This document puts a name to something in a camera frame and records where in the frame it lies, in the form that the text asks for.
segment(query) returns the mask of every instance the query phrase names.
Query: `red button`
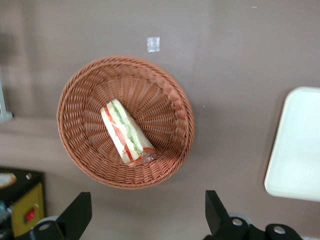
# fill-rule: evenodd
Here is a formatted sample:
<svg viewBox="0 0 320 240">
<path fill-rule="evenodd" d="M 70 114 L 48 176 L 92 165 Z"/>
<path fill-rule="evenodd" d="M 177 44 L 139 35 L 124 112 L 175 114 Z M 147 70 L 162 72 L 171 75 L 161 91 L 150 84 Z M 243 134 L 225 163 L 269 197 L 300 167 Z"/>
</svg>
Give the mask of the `red button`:
<svg viewBox="0 0 320 240">
<path fill-rule="evenodd" d="M 24 216 L 24 222 L 28 223 L 32 219 L 36 217 L 35 210 L 32 208 L 25 216 Z"/>
</svg>

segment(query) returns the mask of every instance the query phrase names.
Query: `metal screw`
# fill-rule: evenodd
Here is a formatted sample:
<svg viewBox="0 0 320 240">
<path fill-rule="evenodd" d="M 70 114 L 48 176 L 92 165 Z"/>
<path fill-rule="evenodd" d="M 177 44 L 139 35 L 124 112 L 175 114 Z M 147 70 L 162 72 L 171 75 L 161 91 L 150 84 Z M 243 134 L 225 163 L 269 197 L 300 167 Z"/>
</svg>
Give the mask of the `metal screw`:
<svg viewBox="0 0 320 240">
<path fill-rule="evenodd" d="M 275 226 L 273 228 L 273 231 L 275 231 L 277 234 L 285 234 L 286 233 L 286 230 L 284 230 L 284 228 L 281 226 Z"/>
<path fill-rule="evenodd" d="M 41 226 L 39 227 L 39 231 L 46 230 L 46 229 L 48 229 L 49 227 L 50 227 L 49 224 L 43 224 L 43 225 L 41 225 Z"/>
<path fill-rule="evenodd" d="M 30 180 L 32 178 L 32 174 L 29 172 L 27 175 L 25 175 L 26 179 Z"/>
<path fill-rule="evenodd" d="M 239 218 L 235 218 L 232 220 L 233 225 L 241 226 L 243 223 Z"/>
</svg>

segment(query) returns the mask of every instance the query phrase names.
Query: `wicker basket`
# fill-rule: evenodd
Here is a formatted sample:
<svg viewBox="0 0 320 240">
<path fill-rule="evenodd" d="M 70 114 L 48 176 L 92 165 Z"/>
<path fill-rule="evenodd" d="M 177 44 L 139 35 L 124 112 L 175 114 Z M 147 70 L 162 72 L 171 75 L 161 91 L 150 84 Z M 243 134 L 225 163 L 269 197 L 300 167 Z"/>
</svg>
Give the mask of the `wicker basket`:
<svg viewBox="0 0 320 240">
<path fill-rule="evenodd" d="M 155 160 L 126 166 L 100 108 L 119 99 L 157 150 Z M 167 72 L 146 60 L 114 56 L 80 69 L 64 87 L 57 110 L 61 141 L 75 164 L 94 180 L 142 189 L 168 179 L 186 160 L 194 116 L 186 94 Z"/>
</svg>

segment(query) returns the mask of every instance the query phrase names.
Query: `plastic wrap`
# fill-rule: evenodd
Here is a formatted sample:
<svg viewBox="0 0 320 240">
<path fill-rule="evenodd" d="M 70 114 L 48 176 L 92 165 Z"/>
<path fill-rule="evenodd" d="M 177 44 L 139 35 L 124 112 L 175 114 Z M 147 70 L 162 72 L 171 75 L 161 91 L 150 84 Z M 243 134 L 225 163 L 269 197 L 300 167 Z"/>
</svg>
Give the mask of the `plastic wrap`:
<svg viewBox="0 0 320 240">
<path fill-rule="evenodd" d="M 110 101 L 100 112 L 106 129 L 127 166 L 135 167 L 155 158 L 154 146 L 117 99 Z"/>
</svg>

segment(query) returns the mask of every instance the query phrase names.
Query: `brown basket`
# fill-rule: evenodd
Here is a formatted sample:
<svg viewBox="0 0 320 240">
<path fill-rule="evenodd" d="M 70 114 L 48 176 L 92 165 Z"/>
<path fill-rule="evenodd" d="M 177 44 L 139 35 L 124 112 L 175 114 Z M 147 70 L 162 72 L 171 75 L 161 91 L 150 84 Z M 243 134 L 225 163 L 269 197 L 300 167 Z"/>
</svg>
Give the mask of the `brown basket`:
<svg viewBox="0 0 320 240">
<path fill-rule="evenodd" d="M 118 99 L 157 150 L 155 160 L 126 166 L 100 108 Z M 57 110 L 61 141 L 75 164 L 94 180 L 121 189 L 163 182 L 186 160 L 194 116 L 177 81 L 146 60 L 113 56 L 80 69 L 64 87 Z"/>
</svg>

